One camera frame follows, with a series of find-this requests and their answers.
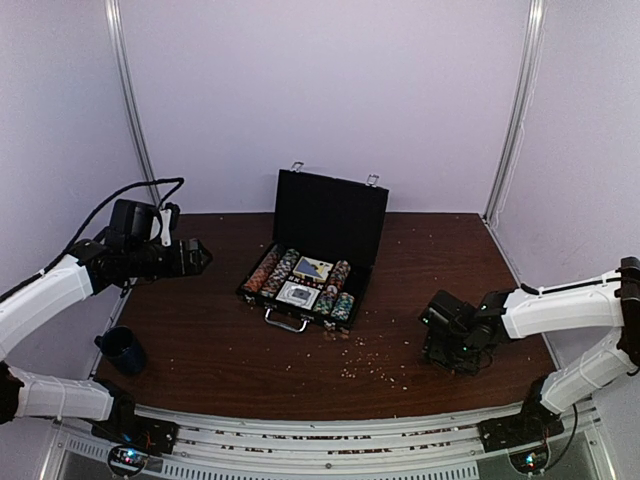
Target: black briefcase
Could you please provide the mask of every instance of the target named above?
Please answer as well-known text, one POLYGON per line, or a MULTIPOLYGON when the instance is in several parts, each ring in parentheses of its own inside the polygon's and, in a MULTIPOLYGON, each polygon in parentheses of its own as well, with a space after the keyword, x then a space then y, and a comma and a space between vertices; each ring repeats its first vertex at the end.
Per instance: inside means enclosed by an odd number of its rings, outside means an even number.
POLYGON ((280 170, 273 241, 236 293, 263 306, 270 325, 301 333, 315 323, 349 333, 375 265, 389 191, 376 175, 357 183, 302 173, 301 166, 280 170))

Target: case handle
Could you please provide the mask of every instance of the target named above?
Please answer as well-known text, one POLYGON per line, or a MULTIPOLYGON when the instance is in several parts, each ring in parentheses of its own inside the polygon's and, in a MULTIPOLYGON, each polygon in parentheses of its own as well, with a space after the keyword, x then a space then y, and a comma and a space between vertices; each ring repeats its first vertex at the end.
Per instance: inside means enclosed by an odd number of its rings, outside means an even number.
POLYGON ((287 325, 286 323, 271 320, 271 310, 271 308, 267 308, 267 311, 264 313, 264 321, 269 325, 273 325, 274 327, 284 328, 285 330, 293 333, 302 333, 307 329, 307 325, 309 325, 309 320, 301 320, 302 325, 300 325, 300 328, 294 328, 291 325, 287 325))

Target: poker chip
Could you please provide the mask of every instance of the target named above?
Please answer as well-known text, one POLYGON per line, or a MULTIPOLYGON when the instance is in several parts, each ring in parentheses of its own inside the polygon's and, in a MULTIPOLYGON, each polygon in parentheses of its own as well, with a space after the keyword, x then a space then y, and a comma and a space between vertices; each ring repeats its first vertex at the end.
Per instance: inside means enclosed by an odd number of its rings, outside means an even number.
POLYGON ((331 313, 331 309, 336 303, 338 294, 340 293, 340 290, 342 290, 342 287, 344 287, 344 283, 346 282, 350 271, 351 266, 345 260, 340 260, 336 263, 331 275, 329 275, 329 279, 327 280, 324 290, 313 307, 314 312, 322 315, 329 315, 331 313))
POLYGON ((262 285, 260 295, 267 298, 275 297, 295 267, 298 258, 300 258, 300 253, 297 250, 294 250, 293 248, 287 250, 284 257, 282 257, 280 262, 278 262, 275 270, 271 272, 267 281, 262 285))
POLYGON ((342 292, 331 311, 331 317, 346 322, 349 319, 349 313, 351 313, 351 309, 353 308, 354 300, 352 295, 342 292))
POLYGON ((256 293, 264 282, 267 281, 271 272, 276 267, 280 259, 282 258, 282 254, 284 253, 284 247, 282 245, 274 245, 271 251, 267 254, 266 257, 260 262, 260 265, 253 272, 253 275, 247 280, 247 282, 242 286, 243 289, 256 293))

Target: case latch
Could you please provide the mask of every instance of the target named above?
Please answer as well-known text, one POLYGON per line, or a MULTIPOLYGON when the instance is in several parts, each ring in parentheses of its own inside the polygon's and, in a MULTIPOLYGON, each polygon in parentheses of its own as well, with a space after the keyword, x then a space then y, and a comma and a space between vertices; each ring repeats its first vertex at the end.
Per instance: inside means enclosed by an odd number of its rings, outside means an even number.
POLYGON ((300 173, 300 170, 302 170, 303 166, 304 166, 304 162, 293 162, 293 165, 291 165, 290 170, 292 172, 300 173))
POLYGON ((367 177, 367 186, 376 188, 378 186, 378 180, 380 180, 380 175, 372 173, 367 177))

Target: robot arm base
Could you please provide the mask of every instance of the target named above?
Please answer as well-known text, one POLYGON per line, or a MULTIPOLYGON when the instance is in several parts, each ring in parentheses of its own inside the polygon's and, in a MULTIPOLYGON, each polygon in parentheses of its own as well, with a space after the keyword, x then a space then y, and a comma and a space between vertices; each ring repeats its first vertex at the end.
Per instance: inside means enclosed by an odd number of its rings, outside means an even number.
POLYGON ((485 452, 516 448, 564 432, 560 415, 540 404, 540 393, 546 379, 543 377, 531 385, 520 413, 491 418, 478 424, 485 452))
POLYGON ((113 397, 109 418, 89 421, 91 434, 115 443, 126 443, 153 456, 170 455, 178 438, 179 426, 173 422, 141 417, 135 414, 133 397, 108 380, 96 380, 113 397))

